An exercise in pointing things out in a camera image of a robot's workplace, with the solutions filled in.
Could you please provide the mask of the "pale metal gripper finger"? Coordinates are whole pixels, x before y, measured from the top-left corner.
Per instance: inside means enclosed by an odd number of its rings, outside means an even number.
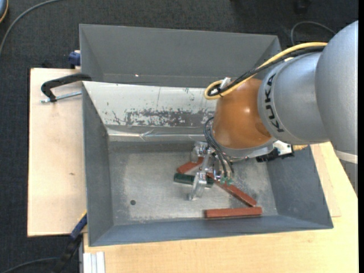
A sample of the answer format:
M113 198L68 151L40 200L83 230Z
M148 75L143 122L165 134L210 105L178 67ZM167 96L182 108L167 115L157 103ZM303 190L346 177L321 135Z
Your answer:
M196 197L202 197L206 185L207 185L206 179L198 178L196 184Z
M188 194L188 200L192 201L196 198L200 198L202 196L202 176L201 173L196 173L196 176L193 181L192 189Z

